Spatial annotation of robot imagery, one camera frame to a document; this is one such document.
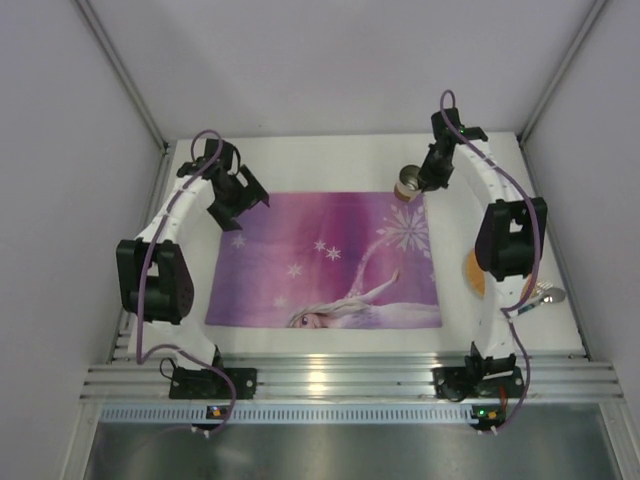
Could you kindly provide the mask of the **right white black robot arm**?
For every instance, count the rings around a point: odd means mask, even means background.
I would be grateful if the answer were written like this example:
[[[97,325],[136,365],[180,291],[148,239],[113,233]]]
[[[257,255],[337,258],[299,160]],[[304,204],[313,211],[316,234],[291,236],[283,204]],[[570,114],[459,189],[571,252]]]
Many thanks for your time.
[[[455,107],[431,116],[434,142],[418,170],[422,192],[445,189],[460,174],[484,208],[473,251],[484,273],[478,330],[465,357],[469,380],[479,383],[515,372],[510,317],[531,295],[542,257],[547,204],[530,197],[494,160],[488,137],[464,126]]]

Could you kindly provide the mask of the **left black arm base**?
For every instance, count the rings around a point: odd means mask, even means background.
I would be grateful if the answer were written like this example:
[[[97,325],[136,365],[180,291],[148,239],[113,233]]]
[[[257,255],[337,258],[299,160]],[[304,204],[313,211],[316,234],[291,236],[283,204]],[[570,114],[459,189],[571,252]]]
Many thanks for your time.
[[[227,368],[223,372],[236,389],[236,398],[250,400],[257,389],[254,368]],[[231,388],[218,374],[210,370],[187,370],[178,367],[171,378],[169,398],[172,400],[229,400]]]

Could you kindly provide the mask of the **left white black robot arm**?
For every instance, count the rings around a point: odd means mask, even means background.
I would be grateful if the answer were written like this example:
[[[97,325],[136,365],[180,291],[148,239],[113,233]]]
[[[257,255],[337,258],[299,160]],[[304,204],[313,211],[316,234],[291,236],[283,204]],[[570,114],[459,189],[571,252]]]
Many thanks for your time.
[[[168,351],[189,369],[215,369],[217,347],[189,317],[196,289],[183,245],[204,215],[222,231],[234,232],[241,228],[240,215],[269,202],[235,145],[214,130],[199,136],[205,141],[203,153],[193,153],[178,168],[167,200],[150,223],[116,247],[122,307],[136,318],[139,365]]]

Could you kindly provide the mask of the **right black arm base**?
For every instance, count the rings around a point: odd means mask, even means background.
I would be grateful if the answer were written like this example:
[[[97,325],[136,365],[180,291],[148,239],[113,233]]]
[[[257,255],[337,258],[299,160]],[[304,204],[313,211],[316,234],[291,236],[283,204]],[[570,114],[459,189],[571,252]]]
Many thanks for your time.
[[[474,379],[464,367],[439,367],[432,370],[435,396],[451,402],[466,399],[519,398],[524,393],[525,381],[516,367],[509,376]]]

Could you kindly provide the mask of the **metal cup with brown sleeve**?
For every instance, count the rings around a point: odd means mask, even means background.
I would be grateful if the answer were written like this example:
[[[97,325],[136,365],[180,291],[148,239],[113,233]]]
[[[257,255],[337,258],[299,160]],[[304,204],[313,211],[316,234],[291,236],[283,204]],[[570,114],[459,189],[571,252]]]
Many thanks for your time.
[[[416,165],[406,165],[400,170],[393,190],[398,200],[411,203],[422,193],[419,171]]]

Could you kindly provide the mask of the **purple printed placemat cloth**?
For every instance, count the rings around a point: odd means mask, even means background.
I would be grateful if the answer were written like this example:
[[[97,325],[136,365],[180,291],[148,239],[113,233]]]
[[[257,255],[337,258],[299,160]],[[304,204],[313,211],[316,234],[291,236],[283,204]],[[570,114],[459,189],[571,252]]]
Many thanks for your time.
[[[205,322],[235,328],[442,325],[428,211],[385,192],[279,193],[221,237]]]

